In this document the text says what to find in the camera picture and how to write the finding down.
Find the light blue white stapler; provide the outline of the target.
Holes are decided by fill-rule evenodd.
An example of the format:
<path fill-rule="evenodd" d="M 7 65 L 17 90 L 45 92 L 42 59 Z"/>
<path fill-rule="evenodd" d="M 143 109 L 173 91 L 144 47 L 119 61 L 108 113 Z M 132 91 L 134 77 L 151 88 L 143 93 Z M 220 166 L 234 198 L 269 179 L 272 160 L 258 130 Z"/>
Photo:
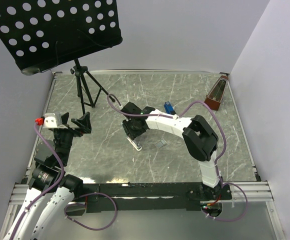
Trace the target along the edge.
<path fill-rule="evenodd" d="M 142 150 L 142 146 L 136 140 L 132 140 L 129 136 L 127 136 L 126 138 L 135 150 L 137 150 L 138 152 Z"/>

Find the staple strip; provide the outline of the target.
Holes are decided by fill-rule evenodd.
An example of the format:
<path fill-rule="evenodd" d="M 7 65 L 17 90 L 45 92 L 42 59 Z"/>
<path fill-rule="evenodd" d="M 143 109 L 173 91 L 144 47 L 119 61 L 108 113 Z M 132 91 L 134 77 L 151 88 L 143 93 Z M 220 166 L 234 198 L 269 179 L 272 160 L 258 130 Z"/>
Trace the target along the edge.
<path fill-rule="evenodd" d="M 161 139 L 160 141 L 158 141 L 157 143 L 155 143 L 155 146 L 160 149 L 162 147 L 164 147 L 167 144 L 167 141 L 165 139 Z"/>

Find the blue black stapler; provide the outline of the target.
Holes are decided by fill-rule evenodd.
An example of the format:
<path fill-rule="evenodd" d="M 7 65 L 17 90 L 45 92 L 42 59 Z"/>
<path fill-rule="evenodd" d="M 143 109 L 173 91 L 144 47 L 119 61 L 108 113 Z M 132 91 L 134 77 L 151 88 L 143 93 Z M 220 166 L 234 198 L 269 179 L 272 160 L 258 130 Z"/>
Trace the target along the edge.
<path fill-rule="evenodd" d="M 164 106 L 165 112 L 167 114 L 170 114 L 170 115 L 175 115 L 176 114 L 172 104 L 169 101 L 166 101 L 163 106 Z"/>

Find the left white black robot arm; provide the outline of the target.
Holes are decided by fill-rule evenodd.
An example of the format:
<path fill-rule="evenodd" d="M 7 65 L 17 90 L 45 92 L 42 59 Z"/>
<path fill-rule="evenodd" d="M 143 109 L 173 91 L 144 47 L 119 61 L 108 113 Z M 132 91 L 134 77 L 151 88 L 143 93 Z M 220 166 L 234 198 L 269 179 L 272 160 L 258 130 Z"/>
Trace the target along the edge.
<path fill-rule="evenodd" d="M 46 113 L 35 120 L 34 130 L 43 147 L 34 157 L 35 168 L 23 204 L 4 236 L 6 240 L 43 240 L 66 205 L 84 195 L 83 180 L 66 174 L 65 167 L 73 139 L 92 131 L 90 113 L 72 119 L 67 112 Z"/>

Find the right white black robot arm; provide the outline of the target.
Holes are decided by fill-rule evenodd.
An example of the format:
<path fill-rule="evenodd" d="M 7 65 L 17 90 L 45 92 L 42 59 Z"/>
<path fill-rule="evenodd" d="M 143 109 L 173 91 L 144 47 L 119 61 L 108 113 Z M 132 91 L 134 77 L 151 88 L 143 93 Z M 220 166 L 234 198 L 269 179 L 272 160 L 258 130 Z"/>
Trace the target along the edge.
<path fill-rule="evenodd" d="M 215 199 L 221 193 L 218 140 L 201 115 L 180 117 L 128 102 L 73 139 L 66 170 L 87 183 L 176 182 L 180 170 L 198 170 L 204 195 Z"/>

